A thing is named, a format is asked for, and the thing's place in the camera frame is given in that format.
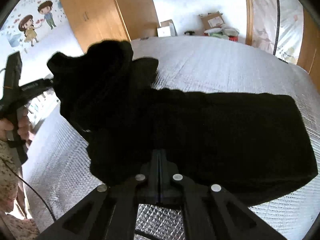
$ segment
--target wall mural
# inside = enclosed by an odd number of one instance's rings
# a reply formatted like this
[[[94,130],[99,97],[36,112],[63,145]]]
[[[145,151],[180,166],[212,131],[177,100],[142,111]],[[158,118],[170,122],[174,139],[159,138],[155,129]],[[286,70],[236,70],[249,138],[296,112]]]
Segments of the wall mural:
[[[42,38],[67,21],[60,0],[20,0],[0,35],[7,38],[15,51],[28,53],[32,47],[41,46]]]

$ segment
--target sleeve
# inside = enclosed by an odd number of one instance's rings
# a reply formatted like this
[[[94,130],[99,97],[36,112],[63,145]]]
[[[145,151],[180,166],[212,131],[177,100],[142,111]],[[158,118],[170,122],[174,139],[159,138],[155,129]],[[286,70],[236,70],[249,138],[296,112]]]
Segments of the sleeve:
[[[10,214],[2,218],[15,239],[33,240],[40,233],[33,219],[20,220]]]
[[[0,211],[9,213],[17,197],[18,178],[4,165],[4,161],[14,172],[18,172],[8,144],[0,141]]]

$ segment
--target red object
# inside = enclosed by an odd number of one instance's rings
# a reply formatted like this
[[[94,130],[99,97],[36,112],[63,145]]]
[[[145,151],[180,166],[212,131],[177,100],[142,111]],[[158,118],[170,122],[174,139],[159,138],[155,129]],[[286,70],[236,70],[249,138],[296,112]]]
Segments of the red object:
[[[229,41],[238,42],[238,37],[236,37],[236,36],[230,36],[230,37],[229,37]]]

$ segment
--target reflective insulation mat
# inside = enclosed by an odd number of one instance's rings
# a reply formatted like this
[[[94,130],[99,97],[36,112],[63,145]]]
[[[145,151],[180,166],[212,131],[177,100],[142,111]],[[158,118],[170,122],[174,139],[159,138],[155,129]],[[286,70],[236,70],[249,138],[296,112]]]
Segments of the reflective insulation mat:
[[[149,38],[132,41],[132,48],[134,58],[159,59],[156,89],[292,96],[320,166],[320,95],[299,66],[284,63],[260,49],[212,37]],[[87,142],[59,114],[57,106],[28,151],[24,177],[57,217],[100,184],[90,174],[86,146]],[[53,221],[38,197],[26,190],[33,217],[43,231]],[[320,176],[293,193],[251,210],[288,240],[301,240],[320,211]],[[168,240],[184,237],[180,214],[153,206],[139,207],[137,229]],[[140,236],[135,239],[145,240]]]

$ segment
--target wooden door frame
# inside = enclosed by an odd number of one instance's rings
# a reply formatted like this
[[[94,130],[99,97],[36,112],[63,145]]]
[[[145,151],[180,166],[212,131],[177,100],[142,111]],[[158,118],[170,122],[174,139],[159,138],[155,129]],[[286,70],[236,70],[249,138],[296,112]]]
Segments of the wooden door frame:
[[[253,35],[253,0],[246,0],[247,4],[247,34],[245,44],[252,46]]]

